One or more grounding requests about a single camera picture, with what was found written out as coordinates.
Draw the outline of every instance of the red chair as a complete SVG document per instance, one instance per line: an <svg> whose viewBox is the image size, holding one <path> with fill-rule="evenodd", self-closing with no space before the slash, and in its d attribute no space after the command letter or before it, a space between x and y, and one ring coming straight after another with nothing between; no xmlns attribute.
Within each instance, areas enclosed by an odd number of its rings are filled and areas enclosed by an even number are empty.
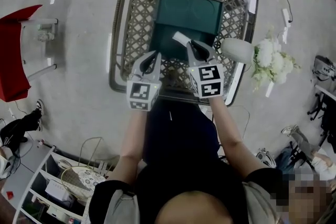
<svg viewBox="0 0 336 224"><path fill-rule="evenodd" d="M42 5L20 9L0 19L0 99L5 102L26 98L29 81L57 67L51 65L28 77L23 70L20 49L22 25L57 23L57 19L29 20L40 7Z"/></svg>

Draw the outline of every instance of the black shirt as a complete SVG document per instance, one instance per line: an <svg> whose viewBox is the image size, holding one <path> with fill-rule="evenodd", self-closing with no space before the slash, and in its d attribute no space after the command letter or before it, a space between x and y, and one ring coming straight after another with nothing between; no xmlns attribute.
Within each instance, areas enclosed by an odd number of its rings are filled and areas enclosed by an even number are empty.
<svg viewBox="0 0 336 224"><path fill-rule="evenodd" d="M282 189L282 172L263 168L244 180L254 182L274 198ZM190 158L148 165L131 187L124 182L110 180L96 186L89 208L92 224L103 224L112 195L117 189L135 193L138 198L141 223L154 223L160 209L173 197L187 191L202 191L219 199L229 211L233 222L248 223L245 191L241 178L224 162Z"/></svg>

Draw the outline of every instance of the concrete floor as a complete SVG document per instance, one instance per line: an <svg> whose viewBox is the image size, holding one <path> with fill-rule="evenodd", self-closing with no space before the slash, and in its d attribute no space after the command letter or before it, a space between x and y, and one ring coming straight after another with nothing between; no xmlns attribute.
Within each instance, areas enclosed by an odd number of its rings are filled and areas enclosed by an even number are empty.
<svg viewBox="0 0 336 224"><path fill-rule="evenodd" d="M298 124L308 139L317 144L321 130L319 122L310 122L306 112L313 104L314 89L311 67L316 54L336 60L335 0L289 0L294 21L283 49L292 54L302 66L300 73L289 75L287 83L275 86L270 97L266 88L253 93L251 70L244 74L234 105L230 108L241 132L250 112L244 140L255 151L266 147L277 153L288 143L280 135L289 124ZM31 132L63 151L79 155L83 141L102 136L104 147L99 152L117 154L128 124L130 110L125 94L113 92L106 72L106 53L112 32L116 0L0 0L0 15L6 15L30 5L44 6L35 18L58 18L60 35L56 42L43 48L36 41L34 27L26 29L22 55L27 61L26 74L46 66L46 56L54 56L58 68L31 83L27 99L18 101L21 110L31 111L41 98L46 106L44 130ZM254 42L264 38L274 26L283 30L281 9L288 8L286 0L259 0ZM0 116L11 121L8 106L19 118L15 103L0 103ZM92 150L88 146L86 153Z"/></svg>

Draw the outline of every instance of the white shelving unit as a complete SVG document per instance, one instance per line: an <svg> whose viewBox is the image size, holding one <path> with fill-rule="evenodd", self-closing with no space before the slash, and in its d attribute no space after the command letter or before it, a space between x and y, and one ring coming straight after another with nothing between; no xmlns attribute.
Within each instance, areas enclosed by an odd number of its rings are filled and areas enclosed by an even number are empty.
<svg viewBox="0 0 336 224"><path fill-rule="evenodd" d="M37 224L51 224L53 221L55 223L61 223L56 218L46 213L47 208L50 206L60 210L71 218L81 221L81 224L90 223L87 217L89 202L85 207L77 204L76 206L67 208L66 205L61 202L57 202L57 200L54 200L45 192L47 184L50 180L61 183L60 176L63 170L58 167L59 160L66 160L73 166L86 166L83 163L78 164L78 162L72 159L63 157L55 153L54 150L55 147L50 149L43 161L37 167L35 174L27 185L27 188L18 204L13 224L17 224L20 213L24 214L27 218Z"/></svg>

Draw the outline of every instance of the green tray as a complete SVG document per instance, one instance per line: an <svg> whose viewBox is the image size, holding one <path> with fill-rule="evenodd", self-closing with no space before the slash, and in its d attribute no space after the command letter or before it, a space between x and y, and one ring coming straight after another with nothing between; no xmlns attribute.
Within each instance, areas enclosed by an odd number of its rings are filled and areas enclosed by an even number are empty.
<svg viewBox="0 0 336 224"><path fill-rule="evenodd" d="M159 0L150 51L187 61L186 48L173 40L179 31L212 46L223 15L223 3L215 0Z"/></svg>

